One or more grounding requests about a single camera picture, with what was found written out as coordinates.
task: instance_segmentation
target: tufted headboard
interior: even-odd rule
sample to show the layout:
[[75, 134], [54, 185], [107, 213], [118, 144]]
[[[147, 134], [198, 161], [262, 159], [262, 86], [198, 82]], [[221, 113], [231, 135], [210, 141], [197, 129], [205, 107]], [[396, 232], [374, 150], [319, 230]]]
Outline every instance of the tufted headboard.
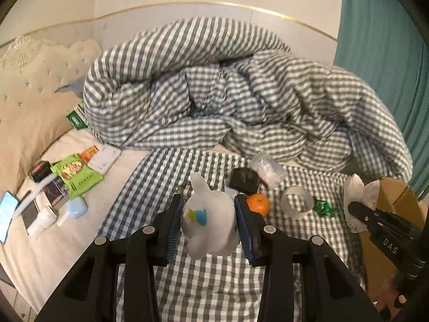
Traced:
[[0, 60], [0, 195], [16, 192], [42, 153], [71, 125], [79, 99], [58, 87], [85, 76], [101, 54], [94, 40], [66, 48], [19, 37]]

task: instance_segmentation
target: phone screen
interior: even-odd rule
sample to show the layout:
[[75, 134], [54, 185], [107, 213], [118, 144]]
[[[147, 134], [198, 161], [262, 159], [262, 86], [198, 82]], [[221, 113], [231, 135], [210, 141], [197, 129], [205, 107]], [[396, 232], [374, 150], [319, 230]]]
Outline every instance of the phone screen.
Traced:
[[18, 204], [18, 199], [9, 191], [6, 191], [0, 203], [0, 241], [2, 243], [6, 242], [7, 231], [12, 221], [12, 214]]

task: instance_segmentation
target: cardboard box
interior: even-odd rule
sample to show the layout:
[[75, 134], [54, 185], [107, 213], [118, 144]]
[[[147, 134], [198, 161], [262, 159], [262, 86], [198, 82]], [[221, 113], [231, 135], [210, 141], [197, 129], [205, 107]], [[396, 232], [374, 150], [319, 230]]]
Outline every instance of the cardboard box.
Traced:
[[[419, 207], [419, 201], [410, 186], [404, 181], [394, 178], [380, 180], [377, 208], [396, 213], [423, 228], [424, 217]], [[370, 299], [379, 298], [381, 285], [395, 275], [396, 267], [370, 241], [370, 233], [359, 233], [362, 243], [363, 263], [367, 273], [367, 294]]]

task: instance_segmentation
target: checkered blanket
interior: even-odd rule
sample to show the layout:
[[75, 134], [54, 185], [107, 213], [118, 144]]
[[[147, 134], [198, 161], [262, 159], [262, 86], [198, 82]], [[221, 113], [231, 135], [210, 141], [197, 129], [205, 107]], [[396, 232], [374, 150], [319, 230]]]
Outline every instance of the checkered blanket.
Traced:
[[[136, 168], [119, 194], [98, 236], [110, 240], [130, 236], [150, 224], [162, 212], [193, 172], [199, 172], [213, 190], [223, 189], [223, 180], [233, 168], [243, 167], [246, 159], [200, 150], [156, 149]], [[346, 225], [342, 211], [334, 218], [310, 213], [302, 220], [286, 218], [280, 210], [280, 198], [288, 186], [300, 185], [314, 196], [342, 207], [342, 186], [346, 175], [285, 167], [282, 183], [262, 189], [272, 202], [267, 222], [290, 236], [308, 239], [320, 235], [331, 245], [363, 285], [364, 268], [360, 243]], [[290, 195], [294, 208], [303, 207]], [[260, 306], [263, 268], [252, 268], [241, 245], [229, 257], [207, 255], [193, 260], [186, 253], [185, 239], [180, 238], [177, 255], [166, 268], [155, 268], [157, 297], [162, 321], [256, 321]], [[294, 268], [294, 320], [301, 320], [299, 268]], [[119, 271], [117, 320], [123, 321], [124, 268]]]
[[354, 158], [370, 178], [411, 178], [404, 138], [365, 82], [226, 18], [178, 21], [105, 51], [84, 106], [93, 134], [121, 148], [222, 142], [248, 158], [264, 150], [325, 171]]

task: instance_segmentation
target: white cable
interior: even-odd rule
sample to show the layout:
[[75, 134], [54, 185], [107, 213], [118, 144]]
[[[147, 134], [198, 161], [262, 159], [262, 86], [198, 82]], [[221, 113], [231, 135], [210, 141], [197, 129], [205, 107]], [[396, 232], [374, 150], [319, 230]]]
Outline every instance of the white cable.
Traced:
[[55, 173], [49, 174], [47, 177], [42, 179], [39, 183], [35, 185], [33, 192], [31, 192], [22, 202], [19, 204], [18, 208], [12, 214], [12, 219], [18, 218], [21, 213], [27, 208], [27, 206], [33, 201], [38, 193], [42, 191], [42, 189], [48, 185], [51, 181], [53, 181], [57, 175]]

